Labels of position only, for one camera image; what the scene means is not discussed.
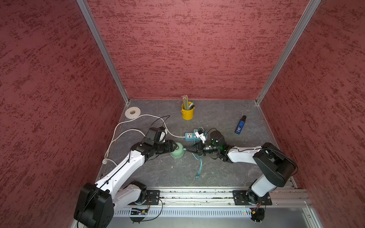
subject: yellow pencil cup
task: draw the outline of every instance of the yellow pencil cup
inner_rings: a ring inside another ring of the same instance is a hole
[[[181,113],[182,113],[182,117],[186,120],[191,120],[194,116],[194,109],[192,110],[185,110],[185,104],[181,105]]]

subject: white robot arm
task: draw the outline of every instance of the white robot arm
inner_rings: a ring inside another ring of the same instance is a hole
[[[103,228],[111,221],[114,211],[126,205],[146,200],[147,188],[145,185],[134,181],[126,188],[119,191],[121,186],[141,167],[149,157],[154,154],[163,154],[174,151],[178,145],[172,140],[165,141],[164,128],[150,128],[142,142],[132,146],[130,153],[104,178],[94,185],[87,183],[82,188],[74,218],[89,228]],[[287,157],[278,156],[281,153],[270,143],[263,146],[246,148],[232,147],[225,143],[219,131],[210,134],[211,142],[199,142],[187,149],[198,155],[217,152],[218,157],[224,162],[246,162],[257,164],[263,171],[248,189],[246,199],[250,204],[257,205],[271,189],[284,186],[296,165]]]

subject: green bowl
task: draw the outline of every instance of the green bowl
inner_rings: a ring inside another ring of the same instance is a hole
[[[184,147],[183,147],[183,145],[181,143],[176,143],[176,144],[179,146],[179,148],[176,149],[176,150],[174,150],[174,151],[172,151],[170,153],[170,155],[173,158],[180,158],[180,157],[182,157],[184,155]]]

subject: roll of tape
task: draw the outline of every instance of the roll of tape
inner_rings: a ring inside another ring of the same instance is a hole
[[[125,114],[128,119],[134,119],[141,114],[141,110],[139,109],[139,107],[130,107],[126,110]]]

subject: electrical socket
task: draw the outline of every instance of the electrical socket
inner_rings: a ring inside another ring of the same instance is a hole
[[[196,138],[195,132],[197,132],[197,131],[198,131],[198,129],[194,129],[194,132],[185,133],[185,140],[186,141],[200,140],[199,138],[198,139]]]

